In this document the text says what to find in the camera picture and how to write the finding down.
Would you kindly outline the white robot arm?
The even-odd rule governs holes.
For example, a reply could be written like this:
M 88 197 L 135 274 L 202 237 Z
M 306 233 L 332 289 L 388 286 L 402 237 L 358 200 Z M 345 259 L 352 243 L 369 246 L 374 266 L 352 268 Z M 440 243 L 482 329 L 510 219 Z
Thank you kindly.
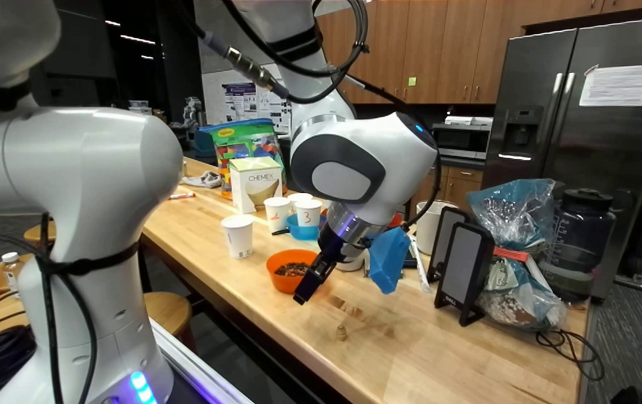
M 383 231 L 436 159 L 414 119 L 357 119 L 330 82 L 312 0 L 223 0 L 281 55 L 278 77 L 223 45 L 251 82 L 293 103 L 291 175 L 330 211 L 321 255 L 296 294 Z M 140 225 L 182 177 L 182 149 L 152 117 L 117 109 L 42 109 L 29 72 L 61 38 L 54 0 L 0 0 L 0 215 L 46 214 L 56 243 L 29 260 L 17 294 L 35 353 L 0 389 L 0 404 L 147 404 L 172 372 L 140 302 Z

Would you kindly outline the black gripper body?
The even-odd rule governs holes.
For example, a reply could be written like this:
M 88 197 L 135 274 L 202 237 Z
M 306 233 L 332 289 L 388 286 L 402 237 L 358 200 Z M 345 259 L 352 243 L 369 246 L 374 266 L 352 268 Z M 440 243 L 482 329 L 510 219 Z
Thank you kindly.
M 379 231 L 379 225 L 369 225 L 357 219 L 345 205 L 332 202 L 326 209 L 319 233 L 321 259 L 332 264 L 352 260 Z

